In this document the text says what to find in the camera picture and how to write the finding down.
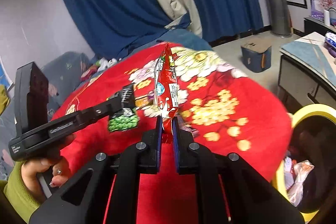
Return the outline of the green sleeve forearm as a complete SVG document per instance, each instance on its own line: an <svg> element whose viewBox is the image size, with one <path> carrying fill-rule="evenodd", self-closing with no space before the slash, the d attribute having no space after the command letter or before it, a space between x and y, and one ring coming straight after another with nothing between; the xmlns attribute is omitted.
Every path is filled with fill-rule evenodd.
<svg viewBox="0 0 336 224"><path fill-rule="evenodd" d="M29 223L32 214L41 203L25 186L21 168L24 161L17 162L8 180L1 180L1 205L10 219Z"/></svg>

